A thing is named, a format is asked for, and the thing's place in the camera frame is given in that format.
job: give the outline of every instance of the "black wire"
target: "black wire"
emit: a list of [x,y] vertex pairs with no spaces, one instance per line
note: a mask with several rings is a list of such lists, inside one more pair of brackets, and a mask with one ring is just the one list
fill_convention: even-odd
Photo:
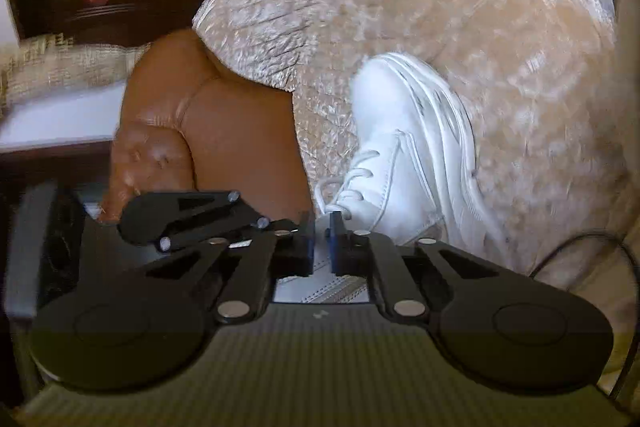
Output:
[[588,230],[586,232],[580,232],[574,237],[570,237],[560,245],[558,245],[554,251],[549,253],[538,266],[536,266],[533,271],[529,274],[531,279],[534,279],[536,275],[540,273],[547,264],[549,264],[555,257],[565,248],[570,247],[572,244],[577,243],[583,239],[589,239],[597,237],[599,239],[605,239],[610,243],[614,243],[626,256],[626,259],[631,267],[631,270],[634,274],[634,278],[636,280],[636,328],[634,330],[634,336],[631,338],[631,344],[629,344],[629,349],[626,352],[625,362],[622,364],[622,369],[620,370],[620,374],[618,375],[618,379],[609,393],[609,396],[613,399],[618,397],[620,393],[620,389],[625,383],[626,376],[631,370],[631,366],[634,363],[636,358],[636,353],[638,352],[638,344],[640,344],[640,268],[638,267],[638,263],[636,262],[636,258],[634,257],[631,249],[626,245],[626,243],[620,239],[617,235],[614,235],[606,230]]

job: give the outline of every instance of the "quilted fabric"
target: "quilted fabric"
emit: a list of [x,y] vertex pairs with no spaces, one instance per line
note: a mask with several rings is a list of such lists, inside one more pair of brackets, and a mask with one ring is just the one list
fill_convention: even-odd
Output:
[[[612,210],[638,198],[613,131],[614,24],[599,0],[206,0],[194,27],[232,70],[293,92],[311,183],[348,169],[350,78],[394,50],[430,63],[463,100],[508,267],[528,271],[577,230],[628,226]],[[597,247],[547,280],[568,285]]]

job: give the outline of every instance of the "ribbed gray panel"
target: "ribbed gray panel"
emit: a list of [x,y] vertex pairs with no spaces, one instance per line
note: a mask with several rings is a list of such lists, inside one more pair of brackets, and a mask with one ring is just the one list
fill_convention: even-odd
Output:
[[52,385],[25,407],[20,421],[43,427],[628,422],[594,387],[523,397],[479,385],[451,367],[425,331],[391,324],[368,304],[271,305],[252,324],[223,328],[193,366],[155,388],[85,396]]

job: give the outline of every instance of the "shoelace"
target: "shoelace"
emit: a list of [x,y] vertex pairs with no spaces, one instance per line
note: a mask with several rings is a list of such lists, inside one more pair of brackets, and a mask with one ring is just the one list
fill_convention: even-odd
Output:
[[[344,198],[353,198],[357,201],[362,201],[364,199],[362,192],[349,188],[349,183],[351,183],[351,180],[353,180],[354,178],[372,177],[373,172],[371,172],[369,169],[357,167],[357,165],[366,160],[377,158],[378,156],[380,156],[380,153],[378,151],[360,151],[353,157],[353,160],[351,161],[351,169],[349,170],[349,172],[347,172],[347,174],[345,174],[344,178],[336,177],[321,179],[316,184],[316,187],[314,189],[314,198],[316,200],[316,205],[320,209],[320,212],[322,212],[322,214],[326,214],[328,212],[341,212],[344,219],[351,219],[351,211],[346,206],[343,206],[343,204],[340,204],[340,201],[342,201]],[[336,192],[331,202],[325,203],[324,196],[322,195],[322,190],[327,185],[336,184],[342,185],[340,186],[338,192]]]

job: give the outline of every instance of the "brown leather object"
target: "brown leather object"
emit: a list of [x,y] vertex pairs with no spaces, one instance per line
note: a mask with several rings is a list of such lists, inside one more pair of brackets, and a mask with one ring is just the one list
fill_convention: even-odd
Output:
[[289,93],[226,70],[192,30],[156,41],[132,72],[101,220],[152,190],[240,190],[271,219],[312,210]]

